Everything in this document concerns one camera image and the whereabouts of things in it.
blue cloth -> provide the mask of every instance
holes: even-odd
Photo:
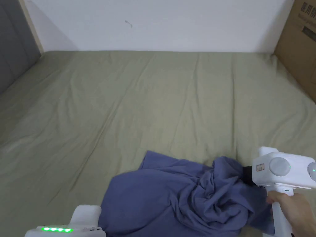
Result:
[[[241,180],[242,166],[212,167],[148,151],[139,170],[112,179],[99,226],[107,236],[237,236],[246,224],[274,234],[266,190]]]

mattress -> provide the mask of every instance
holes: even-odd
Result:
[[[67,224],[147,150],[207,165],[251,165],[259,146],[316,157],[316,105],[270,54],[47,52],[0,108],[3,236]]]

white handheld device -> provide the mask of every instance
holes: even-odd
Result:
[[[101,207],[79,205],[68,225],[38,226],[26,232],[25,237],[106,237],[98,227]]]
[[[252,181],[275,190],[294,195],[293,189],[316,188],[316,162],[313,158],[279,152],[275,148],[260,147],[259,157],[252,162]],[[276,237],[291,237],[292,227],[286,220],[280,204],[272,204]]]

round button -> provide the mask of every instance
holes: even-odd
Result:
[[[285,176],[290,172],[291,166],[286,159],[275,157],[270,161],[269,169],[276,176]]]

